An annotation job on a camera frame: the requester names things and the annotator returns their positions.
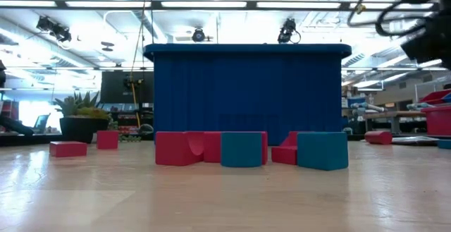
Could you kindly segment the blue half-round block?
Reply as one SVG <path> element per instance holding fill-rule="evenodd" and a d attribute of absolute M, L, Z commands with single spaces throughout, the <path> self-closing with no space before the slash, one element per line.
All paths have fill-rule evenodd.
<path fill-rule="evenodd" d="M 222 132 L 221 166 L 233 168 L 263 165 L 263 134 L 260 132 Z"/>

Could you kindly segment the potted succulent plant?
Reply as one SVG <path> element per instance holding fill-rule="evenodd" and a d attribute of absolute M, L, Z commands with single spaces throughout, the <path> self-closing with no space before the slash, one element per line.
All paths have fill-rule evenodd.
<path fill-rule="evenodd" d="M 56 110 L 61 112 L 60 128 L 66 140 L 91 143 L 100 130 L 118 130 L 113 113 L 99 106 L 99 93 L 91 97 L 90 92 L 69 95 L 64 99 L 54 99 Z"/>

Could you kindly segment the blue plastic bin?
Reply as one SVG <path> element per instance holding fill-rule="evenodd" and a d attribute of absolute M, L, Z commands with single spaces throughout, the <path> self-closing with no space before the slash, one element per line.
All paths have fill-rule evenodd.
<path fill-rule="evenodd" d="M 150 44 L 157 131 L 342 129 L 346 44 Z"/>

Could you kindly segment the wooden background table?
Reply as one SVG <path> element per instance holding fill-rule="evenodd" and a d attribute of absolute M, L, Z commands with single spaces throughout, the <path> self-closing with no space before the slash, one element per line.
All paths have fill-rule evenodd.
<path fill-rule="evenodd" d="M 371 120 L 378 118 L 388 118 L 391 120 L 391 132 L 394 134 L 400 134 L 400 118 L 425 118 L 426 114 L 420 111 L 385 111 L 373 114 L 365 114 L 366 130 L 372 131 L 373 126 Z"/>

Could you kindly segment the red plastic crate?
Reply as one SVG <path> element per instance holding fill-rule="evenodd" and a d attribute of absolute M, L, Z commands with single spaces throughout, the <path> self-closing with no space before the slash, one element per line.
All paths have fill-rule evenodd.
<path fill-rule="evenodd" d="M 423 108 L 429 135 L 451 136 L 451 89 L 432 92 L 420 100 L 431 107 Z"/>

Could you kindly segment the round black ceiling lamp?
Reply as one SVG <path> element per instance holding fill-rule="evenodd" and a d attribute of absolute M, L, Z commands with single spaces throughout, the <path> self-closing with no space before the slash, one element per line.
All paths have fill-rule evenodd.
<path fill-rule="evenodd" d="M 196 28 L 192 34 L 193 42 L 211 42 L 212 37 L 205 35 L 202 28 Z"/>

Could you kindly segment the overhead light bar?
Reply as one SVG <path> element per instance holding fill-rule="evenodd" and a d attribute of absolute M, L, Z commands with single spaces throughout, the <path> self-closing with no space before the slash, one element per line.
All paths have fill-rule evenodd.
<path fill-rule="evenodd" d="M 356 1 L 120 1 L 120 0 L 0 0 L 0 8 L 81 11 L 147 9 L 193 11 L 351 11 Z"/>

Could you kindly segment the blue cube block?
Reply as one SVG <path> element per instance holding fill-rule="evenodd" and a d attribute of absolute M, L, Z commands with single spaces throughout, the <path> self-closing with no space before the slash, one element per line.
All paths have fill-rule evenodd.
<path fill-rule="evenodd" d="M 323 171 L 346 169 L 349 166 L 347 135 L 344 132 L 298 133 L 297 165 Z"/>

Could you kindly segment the red cube block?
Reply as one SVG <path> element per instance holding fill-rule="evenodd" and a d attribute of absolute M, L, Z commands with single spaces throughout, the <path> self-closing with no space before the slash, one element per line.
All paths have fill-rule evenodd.
<path fill-rule="evenodd" d="M 97 149 L 118 149 L 119 132 L 117 130 L 99 130 Z"/>

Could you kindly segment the pale blue background machine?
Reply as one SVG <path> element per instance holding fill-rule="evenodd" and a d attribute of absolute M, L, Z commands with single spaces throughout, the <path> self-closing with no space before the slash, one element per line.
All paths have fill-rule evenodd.
<path fill-rule="evenodd" d="M 365 114 L 376 114 L 385 111 L 385 108 L 368 104 L 367 102 L 353 103 L 350 105 L 352 113 L 355 116 L 363 116 Z"/>

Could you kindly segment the black monitor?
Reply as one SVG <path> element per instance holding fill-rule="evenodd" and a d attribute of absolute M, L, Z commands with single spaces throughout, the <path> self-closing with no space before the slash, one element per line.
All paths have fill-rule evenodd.
<path fill-rule="evenodd" d="M 104 71 L 101 76 L 100 102 L 153 103 L 154 73 L 149 71 Z"/>

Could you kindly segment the open laptop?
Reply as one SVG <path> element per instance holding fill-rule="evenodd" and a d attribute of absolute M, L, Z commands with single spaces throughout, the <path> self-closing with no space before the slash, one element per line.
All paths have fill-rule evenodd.
<path fill-rule="evenodd" d="M 47 129 L 47 121 L 49 119 L 49 114 L 40 115 L 37 117 L 35 125 L 33 126 L 33 131 L 36 134 L 44 134 Z"/>

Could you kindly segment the dark grey slotted rail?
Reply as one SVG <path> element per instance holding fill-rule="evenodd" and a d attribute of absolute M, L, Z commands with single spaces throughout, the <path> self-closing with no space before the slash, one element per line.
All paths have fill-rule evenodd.
<path fill-rule="evenodd" d="M 392 139 L 393 145 L 412 145 L 412 146 L 436 146 L 438 138 L 427 136 L 396 137 Z"/>

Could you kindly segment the red rounded block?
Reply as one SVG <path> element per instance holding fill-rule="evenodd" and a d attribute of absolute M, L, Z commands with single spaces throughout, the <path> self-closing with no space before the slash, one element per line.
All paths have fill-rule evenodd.
<path fill-rule="evenodd" d="M 364 134 L 364 139 L 370 144 L 390 145 L 393 135 L 389 131 L 369 131 Z"/>

